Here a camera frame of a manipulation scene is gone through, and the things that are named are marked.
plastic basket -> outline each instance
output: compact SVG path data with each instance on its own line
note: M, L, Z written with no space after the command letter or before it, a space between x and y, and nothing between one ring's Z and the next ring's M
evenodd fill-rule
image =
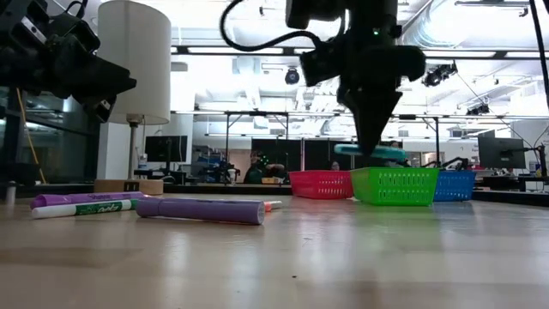
M344 199L353 197L349 171L291 172L292 192L296 197L314 199Z
M438 174L435 202L468 201L473 195L472 171L442 171Z
M372 205L429 205L437 176L436 168L367 167L351 171L354 196Z

window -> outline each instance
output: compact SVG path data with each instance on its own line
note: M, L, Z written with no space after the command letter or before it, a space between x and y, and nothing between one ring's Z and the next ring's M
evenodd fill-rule
M21 100L46 181L59 184L93 180L97 173L99 124L72 99L22 92ZM19 103L16 89L0 88L0 106L6 107L5 120L0 120L1 157L3 162L34 163Z
M88 130L90 125L95 125L80 103L72 98L63 100L43 92L38 96L29 94L26 99L28 119L45 120L72 130Z
M40 124L27 123L34 151L48 183L92 179L87 168L87 138ZM33 152L25 138L21 143L21 162L34 163Z

pink basket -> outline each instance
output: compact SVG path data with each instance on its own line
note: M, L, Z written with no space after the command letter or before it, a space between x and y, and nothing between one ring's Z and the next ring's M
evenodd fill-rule
M353 197L349 171L291 172L292 192L296 197L314 199L344 199Z

white marker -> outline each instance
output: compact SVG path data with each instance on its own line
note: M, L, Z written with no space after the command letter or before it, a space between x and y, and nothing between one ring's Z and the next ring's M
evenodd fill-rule
M91 215L105 212L131 210L136 208L137 200L121 200L103 203L78 203L38 207L33 209L33 219L57 218L73 215Z

purple cylinder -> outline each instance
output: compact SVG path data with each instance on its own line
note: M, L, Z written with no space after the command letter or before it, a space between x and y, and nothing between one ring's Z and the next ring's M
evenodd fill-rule
M37 207L66 205L70 203L90 203L95 201L116 201L124 199L134 199L145 197L139 191L134 192L114 192L114 193L83 193L83 194L41 194L31 202L31 209Z
M136 213L141 217L164 216L261 225L265 219L265 204L262 201L144 197L137 201Z

